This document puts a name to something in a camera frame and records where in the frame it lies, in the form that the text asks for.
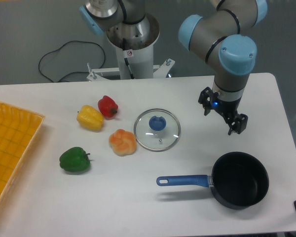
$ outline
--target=green bell pepper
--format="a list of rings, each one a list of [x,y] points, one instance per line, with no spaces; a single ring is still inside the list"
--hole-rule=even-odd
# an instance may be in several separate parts
[[[90,167],[88,155],[81,147],[72,147],[60,156],[60,167],[68,172],[85,171]]]

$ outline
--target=pepper stem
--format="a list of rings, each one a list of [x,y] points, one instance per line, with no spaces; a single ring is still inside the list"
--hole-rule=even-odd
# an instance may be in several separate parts
[[[87,154],[85,154],[85,155],[87,156],[87,159],[88,159],[89,161],[94,161],[93,159],[89,159],[88,155],[90,155],[90,153],[87,153]]]
[[[110,110],[110,112],[111,112],[112,115],[115,115],[115,114],[117,114],[117,109],[112,108],[112,109]]]

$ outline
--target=blue joint cap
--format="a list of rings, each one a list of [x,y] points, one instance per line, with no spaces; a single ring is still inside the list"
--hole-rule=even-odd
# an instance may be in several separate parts
[[[154,131],[161,131],[166,127],[166,120],[164,117],[153,116],[149,120],[149,127]]]
[[[267,14],[267,3],[266,3],[266,0],[256,0],[256,2],[258,6],[258,16],[256,21],[256,24],[257,24],[258,22],[263,20]]]
[[[95,35],[102,35],[104,32],[102,29],[98,26],[98,24],[92,19],[92,17],[89,15],[87,10],[84,8],[84,6],[81,6],[79,8],[79,11],[81,13],[81,16],[84,20],[84,22],[87,24],[88,28],[92,33]]]
[[[256,63],[256,43],[247,36],[232,35],[225,38],[219,48],[219,60],[230,73],[249,74]]]
[[[189,42],[191,40],[194,28],[200,19],[203,17],[199,15],[191,15],[186,18],[179,29],[179,41],[183,46],[189,50]]]

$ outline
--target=glass pot lid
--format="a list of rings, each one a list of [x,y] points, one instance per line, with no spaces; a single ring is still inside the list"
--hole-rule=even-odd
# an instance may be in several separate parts
[[[161,152],[178,142],[181,126],[173,113],[164,109],[151,109],[138,116],[134,124],[134,134],[142,147]]]

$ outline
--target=black cable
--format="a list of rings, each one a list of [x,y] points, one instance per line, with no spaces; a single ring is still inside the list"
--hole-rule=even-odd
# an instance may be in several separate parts
[[[123,41],[122,41],[122,50],[125,51],[126,50],[126,39],[123,38]],[[131,79],[135,79],[134,77],[134,74],[132,72],[132,69],[130,68],[130,65],[129,65],[129,62],[128,62],[128,58],[127,57],[124,57],[124,61],[125,61],[125,64],[128,68],[128,72],[129,72],[129,75],[130,75],[130,78]]]
[[[103,63],[101,64],[101,66],[100,66],[99,68],[102,68],[102,67],[103,67],[103,65],[104,65],[104,63],[105,63],[105,60],[106,60],[106,58],[105,58],[105,52],[104,52],[104,49],[103,49],[99,44],[94,43],[94,42],[89,42],[89,41],[72,40],[72,41],[68,41],[67,43],[65,43],[64,45],[62,45],[60,48],[58,48],[58,49],[56,49],[56,50],[54,50],[54,51],[51,51],[51,52],[45,54],[44,56],[42,56],[41,59],[39,60],[39,63],[38,63],[38,71],[39,71],[39,73],[40,73],[43,77],[45,77],[46,79],[48,79],[49,81],[51,81],[51,82],[55,82],[55,81],[53,81],[51,78],[47,77],[47,76],[41,71],[41,69],[40,69],[40,63],[42,62],[43,58],[46,57],[48,54],[51,54],[51,53],[54,53],[54,52],[60,51],[60,50],[61,50],[63,47],[65,47],[67,44],[69,44],[69,43],[74,43],[74,42],[75,42],[75,43],[90,43],[90,44],[95,44],[95,45],[97,45],[98,47],[100,47],[100,49],[101,49],[102,52],[103,52],[104,60],[103,60]],[[71,73],[68,73],[68,74],[64,75],[62,78],[60,78],[60,79],[59,79],[58,81],[56,81],[56,82],[68,82],[67,80],[64,80],[64,78],[66,78],[66,77],[68,77],[68,76],[70,76],[70,75],[73,75],[73,74],[83,74],[83,73],[86,74],[86,73],[89,73],[89,72],[71,72]]]

